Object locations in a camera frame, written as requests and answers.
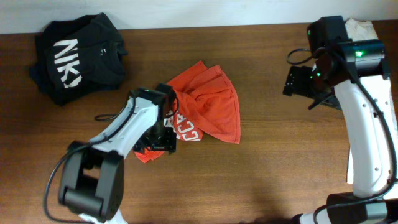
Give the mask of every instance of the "black cloth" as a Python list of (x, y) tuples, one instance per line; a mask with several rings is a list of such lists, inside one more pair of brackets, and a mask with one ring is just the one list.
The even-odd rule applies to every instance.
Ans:
[(125, 77), (124, 41), (103, 13), (53, 21), (35, 43), (38, 64), (30, 77), (58, 105), (94, 91), (117, 89)]

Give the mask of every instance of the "white background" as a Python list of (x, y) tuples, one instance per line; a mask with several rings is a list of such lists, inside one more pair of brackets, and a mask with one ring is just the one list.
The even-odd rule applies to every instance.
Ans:
[(398, 0), (0, 0), (0, 33), (105, 12), (118, 29), (313, 22), (342, 15), (398, 19)]

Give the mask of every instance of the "red cloth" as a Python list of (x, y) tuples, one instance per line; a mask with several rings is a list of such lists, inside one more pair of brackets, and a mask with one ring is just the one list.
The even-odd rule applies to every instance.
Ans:
[[(166, 126), (174, 127), (178, 139), (199, 141), (206, 132), (222, 141), (239, 144), (241, 117), (238, 96), (219, 65), (207, 69), (200, 61), (168, 84), (175, 90), (180, 106), (178, 112), (167, 120)], [(173, 111), (177, 109), (177, 101), (172, 108)], [(161, 155), (147, 151), (138, 157), (147, 162)]]

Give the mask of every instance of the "green light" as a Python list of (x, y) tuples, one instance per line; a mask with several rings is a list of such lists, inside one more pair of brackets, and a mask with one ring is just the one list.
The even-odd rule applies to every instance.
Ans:
[(355, 52), (355, 55), (356, 55), (357, 57), (362, 57), (363, 52)]

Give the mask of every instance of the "brown wooden surface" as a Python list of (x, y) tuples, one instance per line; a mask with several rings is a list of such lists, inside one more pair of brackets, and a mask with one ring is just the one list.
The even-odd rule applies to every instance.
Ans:
[[(308, 46), (308, 24), (122, 30), (129, 55), (117, 91), (54, 105), (28, 77), (36, 61), (34, 34), (0, 35), (0, 223), (50, 223), (42, 211), (45, 183), (76, 139), (87, 141), (108, 123), (94, 115), (117, 112), (128, 90), (153, 88), (199, 60), (221, 65), (238, 92), (240, 145), (209, 135), (177, 142), (177, 153), (125, 164), (121, 210), (129, 223), (239, 223), (311, 212), (345, 184), (348, 136), (341, 111), (282, 95), (285, 55)], [(398, 21), (375, 22), (386, 43), (397, 99)], [(50, 212), (78, 219), (57, 202)]]

